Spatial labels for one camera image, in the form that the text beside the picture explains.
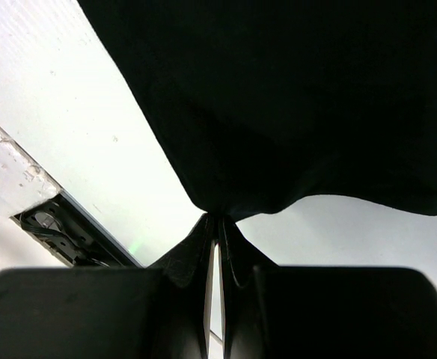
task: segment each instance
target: black fabric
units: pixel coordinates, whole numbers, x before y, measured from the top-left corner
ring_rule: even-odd
[[[437,0],[79,3],[196,206],[437,215]]]

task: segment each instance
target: metal bracket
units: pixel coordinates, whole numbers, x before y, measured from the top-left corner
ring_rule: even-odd
[[[135,266],[137,262],[95,220],[66,195],[16,216],[23,230],[72,266]]]

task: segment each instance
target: white surface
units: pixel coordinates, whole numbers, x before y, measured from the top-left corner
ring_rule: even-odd
[[[213,254],[213,284],[212,284],[212,310],[210,313],[210,330],[220,339],[223,337],[221,323],[221,293],[220,293],[220,257],[219,247],[216,246]]]
[[[10,217],[59,193],[60,187],[0,128],[0,215]]]
[[[223,359],[224,349],[221,343],[218,342],[213,336],[210,336],[209,341],[209,359]]]
[[[0,125],[146,265],[199,218],[74,0],[0,1]],[[239,227],[278,263],[411,266],[437,286],[437,217],[318,196]]]
[[[0,271],[6,268],[64,266],[17,224],[0,216]]]
[[[145,265],[200,216],[75,1],[0,1],[0,126]]]

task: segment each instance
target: black mechanism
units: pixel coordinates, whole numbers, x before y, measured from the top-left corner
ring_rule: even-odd
[[[207,358],[215,243],[226,359],[437,358],[421,273],[281,267],[213,215],[148,269],[3,271],[0,358]]]
[[[23,230],[72,266],[141,265],[64,194],[16,216]]]

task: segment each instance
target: black plastic part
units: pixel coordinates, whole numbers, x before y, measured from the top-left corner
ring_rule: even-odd
[[[219,226],[224,357],[437,358],[437,292],[400,268],[279,267]]]
[[[148,269],[0,274],[0,358],[207,358],[213,248],[225,359],[437,359],[437,292],[397,268],[280,267],[204,215]]]
[[[55,229],[44,228],[37,215],[48,215]],[[45,242],[73,266],[141,265],[85,211],[59,194],[16,218],[23,230]]]
[[[154,269],[3,271],[0,358],[206,359],[212,232],[205,215]]]

